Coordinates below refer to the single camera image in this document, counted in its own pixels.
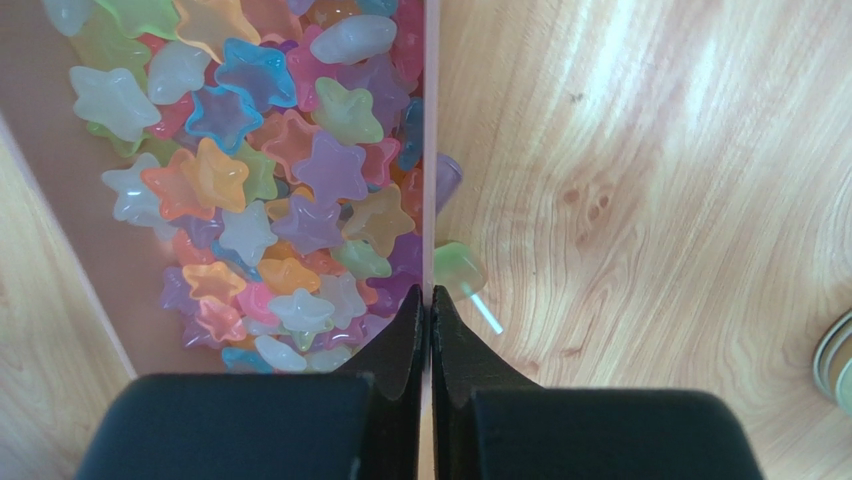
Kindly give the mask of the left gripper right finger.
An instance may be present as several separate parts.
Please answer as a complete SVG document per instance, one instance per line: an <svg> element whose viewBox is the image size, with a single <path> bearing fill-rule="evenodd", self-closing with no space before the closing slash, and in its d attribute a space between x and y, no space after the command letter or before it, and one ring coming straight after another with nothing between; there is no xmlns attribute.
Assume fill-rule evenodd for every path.
<svg viewBox="0 0 852 480"><path fill-rule="evenodd" d="M438 479L481 477L482 422L478 395L539 390L463 321L449 291L433 290L431 367L435 474Z"/></svg>

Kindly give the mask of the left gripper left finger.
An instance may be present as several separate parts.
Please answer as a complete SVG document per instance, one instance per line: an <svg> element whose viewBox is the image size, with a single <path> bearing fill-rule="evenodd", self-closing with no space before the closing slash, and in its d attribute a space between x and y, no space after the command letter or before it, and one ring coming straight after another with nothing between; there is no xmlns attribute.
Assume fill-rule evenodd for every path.
<svg viewBox="0 0 852 480"><path fill-rule="evenodd" d="M390 324L343 365L357 385L346 420L350 479L417 477L425 344L423 291L414 285Z"/></svg>

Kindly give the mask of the pink tray of gummy candies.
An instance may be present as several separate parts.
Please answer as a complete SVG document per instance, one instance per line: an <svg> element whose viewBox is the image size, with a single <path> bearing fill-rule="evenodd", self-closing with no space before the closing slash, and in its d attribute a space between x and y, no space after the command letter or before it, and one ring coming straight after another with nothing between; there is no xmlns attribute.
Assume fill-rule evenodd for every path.
<svg viewBox="0 0 852 480"><path fill-rule="evenodd" d="M5 1L1 129L132 374L328 371L431 286L436 1Z"/></svg>

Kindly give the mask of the gold metal jar lid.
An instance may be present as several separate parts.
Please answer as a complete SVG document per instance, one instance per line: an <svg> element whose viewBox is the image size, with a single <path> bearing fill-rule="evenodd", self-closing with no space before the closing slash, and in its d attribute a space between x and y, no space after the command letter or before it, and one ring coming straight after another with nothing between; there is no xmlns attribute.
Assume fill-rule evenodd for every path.
<svg viewBox="0 0 852 480"><path fill-rule="evenodd" d="M838 317L817 343L812 375L817 389L851 417L851 310Z"/></svg>

